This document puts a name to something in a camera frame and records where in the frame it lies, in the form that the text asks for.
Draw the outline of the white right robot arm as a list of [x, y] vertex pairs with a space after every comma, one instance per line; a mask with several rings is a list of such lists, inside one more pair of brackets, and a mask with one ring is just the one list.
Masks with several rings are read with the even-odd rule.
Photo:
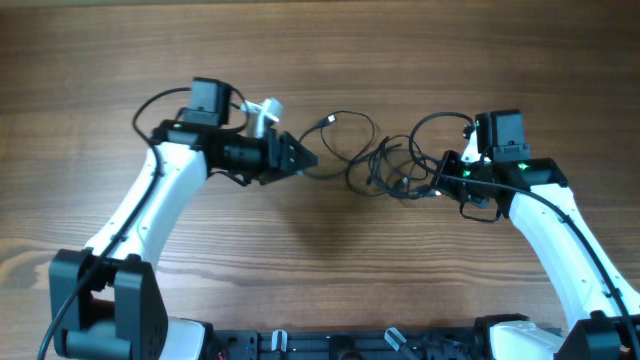
[[461, 204], [498, 205], [529, 242], [561, 302], [569, 332], [554, 335], [517, 316], [487, 320], [492, 359], [622, 359], [639, 356], [639, 293], [583, 220], [568, 180], [531, 156], [517, 110], [480, 113], [463, 153], [448, 151], [433, 186]]

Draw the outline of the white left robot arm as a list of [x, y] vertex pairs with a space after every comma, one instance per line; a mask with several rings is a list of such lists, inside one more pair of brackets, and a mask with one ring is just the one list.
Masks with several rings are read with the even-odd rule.
[[196, 77], [186, 107], [143, 135], [144, 166], [109, 222], [49, 267], [51, 323], [42, 351], [68, 359], [224, 359], [207, 322], [168, 315], [156, 270], [193, 195], [215, 176], [247, 186], [301, 174], [318, 159], [278, 132], [275, 99], [249, 102], [234, 86]]

